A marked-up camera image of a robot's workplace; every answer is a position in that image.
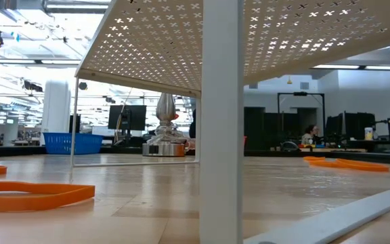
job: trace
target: woman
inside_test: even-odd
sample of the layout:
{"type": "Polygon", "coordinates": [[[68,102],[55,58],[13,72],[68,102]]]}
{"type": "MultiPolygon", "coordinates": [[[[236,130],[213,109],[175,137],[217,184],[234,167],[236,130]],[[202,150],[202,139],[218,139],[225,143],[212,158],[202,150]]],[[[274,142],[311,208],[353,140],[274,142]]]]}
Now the woman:
{"type": "Polygon", "coordinates": [[[318,134],[318,128],[316,125],[310,125],[305,130],[305,135],[302,136],[302,144],[310,145],[314,143],[314,136],[318,134]]]}

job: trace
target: white metal frame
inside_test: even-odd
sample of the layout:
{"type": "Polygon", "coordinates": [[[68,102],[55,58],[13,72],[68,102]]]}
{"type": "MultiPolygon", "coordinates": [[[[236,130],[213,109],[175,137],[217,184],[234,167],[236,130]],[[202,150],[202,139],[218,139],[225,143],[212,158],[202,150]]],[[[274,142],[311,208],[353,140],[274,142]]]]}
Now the white metal frame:
{"type": "MultiPolygon", "coordinates": [[[[194,90],[159,83],[152,85],[154,82],[144,82],[139,79],[106,73],[100,74],[99,78],[96,76],[99,73],[92,70],[80,69],[77,72],[78,78],[93,80],[103,78],[105,81],[101,80],[102,82],[124,83],[126,85],[136,83],[134,86],[139,88],[170,91],[175,94],[197,97],[197,153],[195,162],[191,163],[200,162],[200,240],[202,244],[243,243],[241,176],[243,149],[242,3],[243,0],[204,1],[202,104],[200,94],[194,90]]],[[[106,21],[112,21],[107,18],[107,15],[112,11],[112,6],[107,11],[101,26],[106,21]]],[[[374,6],[376,6],[374,8],[384,23],[390,27],[390,2],[374,0],[374,6]]],[[[383,35],[381,39],[372,42],[370,46],[375,48],[386,43],[390,43],[390,37],[383,35]]],[[[357,47],[352,49],[348,54],[359,52],[357,47]]],[[[281,75],[284,71],[275,70],[269,76],[281,75]]],[[[76,113],[77,102],[75,101],[74,115],[76,113]]],[[[76,116],[74,116],[73,125],[76,125],[76,116]]],[[[74,137],[73,132],[71,154],[73,167],[150,164],[75,165],[73,163],[74,137]]],[[[298,221],[289,227],[249,238],[244,243],[327,243],[388,211],[390,211],[390,190],[298,221]]]]}

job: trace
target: blue plastic basket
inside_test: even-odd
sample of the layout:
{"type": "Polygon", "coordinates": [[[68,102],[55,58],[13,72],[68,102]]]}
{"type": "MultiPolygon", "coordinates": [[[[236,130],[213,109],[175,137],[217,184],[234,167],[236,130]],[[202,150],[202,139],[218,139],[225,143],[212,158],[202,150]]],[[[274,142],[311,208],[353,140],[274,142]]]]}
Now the blue plastic basket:
{"type": "MultiPolygon", "coordinates": [[[[69,155],[72,149],[71,133],[43,133],[48,154],[69,155]]],[[[86,155],[99,153],[103,136],[76,133],[74,153],[86,155]]]]}

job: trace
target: metal base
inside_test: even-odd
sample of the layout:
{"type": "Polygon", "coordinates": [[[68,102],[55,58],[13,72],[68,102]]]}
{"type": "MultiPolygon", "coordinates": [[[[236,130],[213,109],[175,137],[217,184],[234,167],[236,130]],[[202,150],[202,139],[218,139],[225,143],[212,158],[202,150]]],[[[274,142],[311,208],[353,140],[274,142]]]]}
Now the metal base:
{"type": "Polygon", "coordinates": [[[142,156],[184,157],[184,144],[161,143],[159,145],[142,144],[142,156]]]}

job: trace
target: cable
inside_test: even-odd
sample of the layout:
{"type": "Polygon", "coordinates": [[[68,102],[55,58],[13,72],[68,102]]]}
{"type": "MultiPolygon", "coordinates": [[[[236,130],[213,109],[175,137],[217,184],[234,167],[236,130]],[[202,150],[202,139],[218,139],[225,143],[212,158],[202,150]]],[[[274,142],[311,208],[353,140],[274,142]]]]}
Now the cable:
{"type": "Polygon", "coordinates": [[[127,100],[129,99],[129,96],[132,93],[132,89],[133,89],[133,87],[130,89],[129,94],[127,95],[126,100],[123,103],[123,107],[121,108],[120,115],[118,116],[118,120],[116,122],[116,130],[115,130],[115,133],[114,133],[114,139],[115,139],[114,141],[115,142],[118,142],[118,130],[120,129],[121,115],[122,115],[122,113],[123,113],[123,111],[124,111],[124,109],[126,107],[127,100]]]}

